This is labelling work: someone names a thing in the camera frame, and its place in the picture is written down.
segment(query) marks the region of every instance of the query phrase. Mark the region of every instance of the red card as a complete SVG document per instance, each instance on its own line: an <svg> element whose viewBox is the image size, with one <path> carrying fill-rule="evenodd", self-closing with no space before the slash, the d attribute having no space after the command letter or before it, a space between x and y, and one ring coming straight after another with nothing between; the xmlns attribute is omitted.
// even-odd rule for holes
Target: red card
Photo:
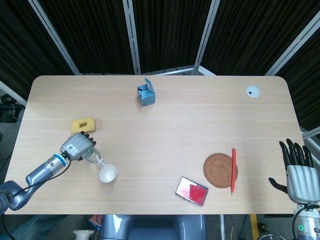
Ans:
<svg viewBox="0 0 320 240"><path fill-rule="evenodd" d="M202 186L185 177L181 177L175 194L191 203L203 206L208 194L208 190L209 189L205 186Z"/></svg>

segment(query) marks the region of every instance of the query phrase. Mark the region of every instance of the clear plastic bottle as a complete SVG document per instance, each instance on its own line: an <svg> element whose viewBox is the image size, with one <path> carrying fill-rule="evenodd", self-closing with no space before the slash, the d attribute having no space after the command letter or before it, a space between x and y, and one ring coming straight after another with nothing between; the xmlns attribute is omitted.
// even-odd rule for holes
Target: clear plastic bottle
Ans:
<svg viewBox="0 0 320 240"><path fill-rule="evenodd" d="M107 164L107 162L101 158L100 152L94 146L90 147L81 157L84 160L97 164L99 167L103 167Z"/></svg>

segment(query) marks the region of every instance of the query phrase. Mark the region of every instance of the black curtain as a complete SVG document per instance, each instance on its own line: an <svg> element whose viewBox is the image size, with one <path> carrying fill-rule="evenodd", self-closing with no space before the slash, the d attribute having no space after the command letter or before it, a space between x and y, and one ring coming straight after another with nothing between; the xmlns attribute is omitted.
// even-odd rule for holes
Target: black curtain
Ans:
<svg viewBox="0 0 320 240"><path fill-rule="evenodd" d="M134 73L121 0L40 3L81 73Z"/></svg>
<svg viewBox="0 0 320 240"><path fill-rule="evenodd" d="M201 65L264 75L319 10L319 0L221 0Z"/></svg>
<svg viewBox="0 0 320 240"><path fill-rule="evenodd" d="M193 65L211 0L133 0L142 73Z"/></svg>
<svg viewBox="0 0 320 240"><path fill-rule="evenodd" d="M288 83L299 125L320 126L320 29L277 73Z"/></svg>
<svg viewBox="0 0 320 240"><path fill-rule="evenodd" d="M0 81L24 99L41 75L72 75L28 1L0 0Z"/></svg>

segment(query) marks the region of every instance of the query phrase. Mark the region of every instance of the paper cup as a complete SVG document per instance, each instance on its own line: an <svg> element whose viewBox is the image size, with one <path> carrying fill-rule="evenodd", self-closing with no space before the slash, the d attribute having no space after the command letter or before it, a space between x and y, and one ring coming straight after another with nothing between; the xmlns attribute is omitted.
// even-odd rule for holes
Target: paper cup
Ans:
<svg viewBox="0 0 320 240"><path fill-rule="evenodd" d="M104 165L99 172L99 179L103 183L112 182L117 176L117 169L112 164Z"/></svg>

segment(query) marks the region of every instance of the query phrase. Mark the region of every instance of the brown rattan coaster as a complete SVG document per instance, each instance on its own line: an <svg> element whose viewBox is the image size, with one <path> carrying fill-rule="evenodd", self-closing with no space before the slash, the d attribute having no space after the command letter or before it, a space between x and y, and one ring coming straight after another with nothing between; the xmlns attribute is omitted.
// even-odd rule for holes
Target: brown rattan coaster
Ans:
<svg viewBox="0 0 320 240"><path fill-rule="evenodd" d="M231 186L232 158L223 153L214 153L204 162L203 173L205 178L217 188ZM238 166L235 169L235 179L238 177Z"/></svg>

